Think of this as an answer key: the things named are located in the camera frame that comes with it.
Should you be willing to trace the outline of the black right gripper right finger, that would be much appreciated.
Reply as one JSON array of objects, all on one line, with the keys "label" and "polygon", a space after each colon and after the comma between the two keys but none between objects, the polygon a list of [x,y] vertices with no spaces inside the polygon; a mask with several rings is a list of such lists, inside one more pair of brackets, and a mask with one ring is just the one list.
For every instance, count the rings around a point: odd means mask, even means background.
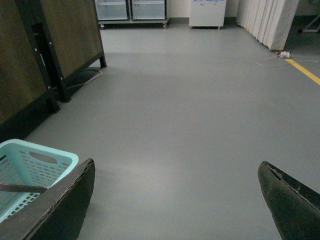
[{"label": "black right gripper right finger", "polygon": [[264,200],[283,240],[320,238],[320,194],[267,161],[258,168]]}]

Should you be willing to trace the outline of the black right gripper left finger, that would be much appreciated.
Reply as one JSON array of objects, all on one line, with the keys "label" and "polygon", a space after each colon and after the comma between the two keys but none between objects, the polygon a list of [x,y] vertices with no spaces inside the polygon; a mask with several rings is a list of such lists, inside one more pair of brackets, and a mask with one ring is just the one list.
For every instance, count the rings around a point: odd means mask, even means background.
[{"label": "black right gripper left finger", "polygon": [[95,183],[89,158],[33,202],[0,224],[2,240],[76,240]]}]

